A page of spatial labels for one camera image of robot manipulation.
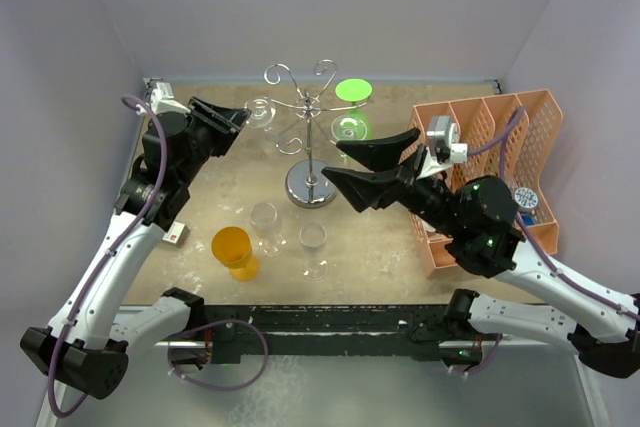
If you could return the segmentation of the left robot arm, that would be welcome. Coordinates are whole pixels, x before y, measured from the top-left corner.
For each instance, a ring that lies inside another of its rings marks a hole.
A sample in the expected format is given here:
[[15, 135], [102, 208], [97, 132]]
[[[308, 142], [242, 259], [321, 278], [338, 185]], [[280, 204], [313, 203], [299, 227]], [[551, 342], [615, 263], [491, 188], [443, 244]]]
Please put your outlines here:
[[20, 347], [47, 378], [47, 397], [59, 416], [56, 389], [82, 398], [108, 397], [130, 363], [157, 342], [179, 334], [194, 339], [206, 325], [201, 297], [179, 288], [118, 322], [116, 316], [142, 265], [189, 201], [189, 187], [205, 163], [222, 157], [251, 115], [247, 108], [213, 105], [196, 97], [183, 112], [153, 112], [125, 95], [125, 107], [150, 116], [143, 152], [122, 185], [104, 239], [80, 282], [44, 327], [30, 327]]

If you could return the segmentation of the orange plastic wine glass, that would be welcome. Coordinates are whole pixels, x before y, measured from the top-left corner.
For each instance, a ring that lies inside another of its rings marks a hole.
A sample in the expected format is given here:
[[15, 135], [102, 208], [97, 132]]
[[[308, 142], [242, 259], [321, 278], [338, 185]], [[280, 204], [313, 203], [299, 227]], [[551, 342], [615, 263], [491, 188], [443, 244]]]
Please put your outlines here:
[[254, 279], [260, 270], [248, 233], [240, 227], [225, 227], [211, 241], [213, 256], [229, 270], [237, 281]]

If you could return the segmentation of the green plastic wine glass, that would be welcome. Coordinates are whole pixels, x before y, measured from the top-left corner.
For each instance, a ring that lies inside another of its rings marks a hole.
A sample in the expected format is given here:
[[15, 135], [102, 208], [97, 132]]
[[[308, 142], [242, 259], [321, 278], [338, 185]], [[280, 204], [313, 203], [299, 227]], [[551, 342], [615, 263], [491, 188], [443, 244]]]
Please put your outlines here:
[[336, 96], [348, 104], [345, 113], [337, 117], [331, 125], [332, 135], [336, 141], [366, 140], [371, 137], [370, 120], [362, 109], [372, 93], [372, 85], [360, 78], [346, 79], [336, 85]]

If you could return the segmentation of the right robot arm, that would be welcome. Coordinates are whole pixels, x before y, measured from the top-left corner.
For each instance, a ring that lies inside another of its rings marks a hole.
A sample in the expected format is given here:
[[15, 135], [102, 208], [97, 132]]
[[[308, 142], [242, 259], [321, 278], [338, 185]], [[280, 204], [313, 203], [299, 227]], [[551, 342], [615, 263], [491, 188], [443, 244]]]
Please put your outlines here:
[[639, 370], [639, 297], [604, 287], [547, 257], [524, 228], [507, 184], [486, 175], [457, 191], [445, 172], [467, 159], [455, 130], [429, 138], [408, 158], [419, 138], [413, 128], [337, 147], [363, 171], [325, 167], [323, 175], [358, 212], [399, 203], [449, 238], [447, 252], [467, 273], [503, 282], [539, 299], [537, 305], [501, 301], [468, 289], [454, 292], [445, 311], [456, 338], [507, 334], [557, 345], [587, 367], [626, 379]]

